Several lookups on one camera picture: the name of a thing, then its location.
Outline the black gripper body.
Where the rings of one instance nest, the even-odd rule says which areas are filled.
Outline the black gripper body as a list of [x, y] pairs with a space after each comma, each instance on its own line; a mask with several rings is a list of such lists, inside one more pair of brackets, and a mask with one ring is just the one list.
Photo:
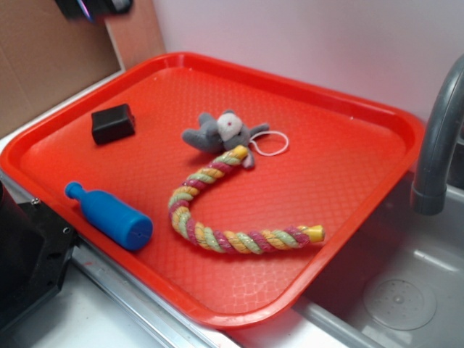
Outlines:
[[109, 16], [126, 15], [133, 0], [55, 0], [61, 13], [69, 20], [97, 21]]

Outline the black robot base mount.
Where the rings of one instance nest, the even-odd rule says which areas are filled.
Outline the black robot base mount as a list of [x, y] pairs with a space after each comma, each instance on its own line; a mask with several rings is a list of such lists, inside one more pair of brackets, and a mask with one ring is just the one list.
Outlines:
[[44, 203], [17, 203], [1, 186], [1, 332], [61, 291], [77, 233]]

